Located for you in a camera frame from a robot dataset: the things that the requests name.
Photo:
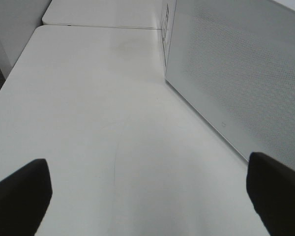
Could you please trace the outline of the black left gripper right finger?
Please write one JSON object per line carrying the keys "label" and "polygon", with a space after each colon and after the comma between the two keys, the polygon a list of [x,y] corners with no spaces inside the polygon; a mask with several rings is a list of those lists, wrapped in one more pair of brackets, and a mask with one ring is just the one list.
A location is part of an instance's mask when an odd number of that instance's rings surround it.
{"label": "black left gripper right finger", "polygon": [[271,236],[295,236],[294,170],[262,152],[253,152],[246,191]]}

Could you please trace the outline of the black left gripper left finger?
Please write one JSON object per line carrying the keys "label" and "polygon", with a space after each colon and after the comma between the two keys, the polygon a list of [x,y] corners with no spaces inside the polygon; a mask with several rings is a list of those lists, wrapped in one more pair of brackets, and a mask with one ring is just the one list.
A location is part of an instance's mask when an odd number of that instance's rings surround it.
{"label": "black left gripper left finger", "polygon": [[0,236],[35,235],[52,194],[46,159],[35,159],[0,181]]}

